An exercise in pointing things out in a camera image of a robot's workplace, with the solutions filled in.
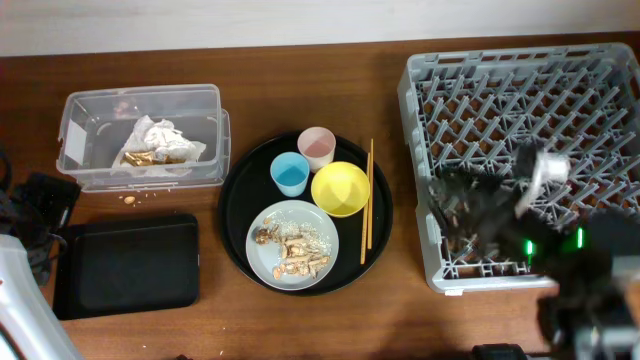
brown wooden surface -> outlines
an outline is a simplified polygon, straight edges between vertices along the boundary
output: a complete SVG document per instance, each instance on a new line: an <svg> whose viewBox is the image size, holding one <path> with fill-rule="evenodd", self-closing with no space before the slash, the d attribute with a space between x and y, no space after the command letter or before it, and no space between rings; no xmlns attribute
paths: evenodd
<svg viewBox="0 0 640 360"><path fill-rule="evenodd" d="M198 218L201 234L198 303L64 322L87 358L184 353L200 360L222 351L222 358L403 358L504 342L542 351L535 299L551 290L445 297L425 283L396 86L412 54L613 41L640 49L639 34L631 33L0 59L0 144L15 166L14 183L30 171L59 176L58 128L70 93L189 83L220 88L231 114L232 163L272 136L312 125L360 145L375 139L395 206L391 239L364 277L315 298L269 291L234 266L220 242L217 188L156 191L148 198L133 193L142 201L135 208L119 200L121 194L82 194L73 223L180 211ZM49 300L52 290L44 290ZM640 287L629 293L637 312Z"/></svg>

plastic crate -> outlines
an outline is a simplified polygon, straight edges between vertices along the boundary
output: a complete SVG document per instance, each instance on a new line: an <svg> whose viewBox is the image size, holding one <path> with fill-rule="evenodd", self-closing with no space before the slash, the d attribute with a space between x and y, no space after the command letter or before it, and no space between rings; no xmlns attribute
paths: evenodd
<svg viewBox="0 0 640 360"><path fill-rule="evenodd" d="M543 141L571 158L566 184L547 184L532 206L552 224L581 208L640 204L640 70L624 44L433 53L409 58L398 86L418 193L427 283L437 292L542 287L524 263L450 249L426 207L438 168L469 166L510 177L512 152Z"/></svg>
<svg viewBox="0 0 640 360"><path fill-rule="evenodd" d="M136 121L170 120L183 136L207 145L198 162L111 168ZM229 114L215 85L171 85L83 91L69 95L60 123L58 171L85 192L221 185L231 156ZM145 176L150 168L164 176Z"/></svg>

chopstick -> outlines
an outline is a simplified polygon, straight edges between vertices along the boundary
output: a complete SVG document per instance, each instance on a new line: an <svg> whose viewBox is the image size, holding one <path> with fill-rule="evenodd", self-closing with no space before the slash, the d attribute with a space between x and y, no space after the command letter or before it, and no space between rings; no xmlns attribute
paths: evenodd
<svg viewBox="0 0 640 360"><path fill-rule="evenodd" d="M367 154L367 176L369 176L369 170L371 165L371 154ZM360 265L364 265L365 253L367 252L367 220L369 219L369 204L364 206L364 212L362 213L362 246L360 248Z"/></svg>
<svg viewBox="0 0 640 360"><path fill-rule="evenodd" d="M369 165L367 170L367 176L369 177L369 202L367 203L367 207L369 208L369 220L367 220L368 231L367 231L367 249L371 250L371 246L373 245L373 138L371 139L371 152L369 153Z"/></svg>

gray dish rack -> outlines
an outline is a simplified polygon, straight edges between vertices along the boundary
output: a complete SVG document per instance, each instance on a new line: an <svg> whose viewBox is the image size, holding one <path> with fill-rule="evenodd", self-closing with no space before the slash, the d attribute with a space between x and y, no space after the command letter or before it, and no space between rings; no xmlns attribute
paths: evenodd
<svg viewBox="0 0 640 360"><path fill-rule="evenodd" d="M427 283L437 292L551 286L525 263L451 248L426 207L438 168L467 166L509 177L519 143L543 141L571 158L565 184L545 185L533 211L566 224L580 209L640 204L640 68L624 44L414 55L398 85L418 193Z"/></svg>

white label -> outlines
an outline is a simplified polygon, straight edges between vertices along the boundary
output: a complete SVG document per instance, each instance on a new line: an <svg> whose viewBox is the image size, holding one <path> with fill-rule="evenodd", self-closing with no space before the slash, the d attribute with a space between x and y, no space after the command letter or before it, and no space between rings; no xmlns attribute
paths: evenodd
<svg viewBox="0 0 640 360"><path fill-rule="evenodd" d="M457 290L446 290L444 292L445 296L462 296L462 292L464 291L464 289L457 289Z"/></svg>
<svg viewBox="0 0 640 360"><path fill-rule="evenodd" d="M87 140L87 132L80 125L69 121L67 137L64 139L64 154L73 161L82 165L84 161L84 144Z"/></svg>

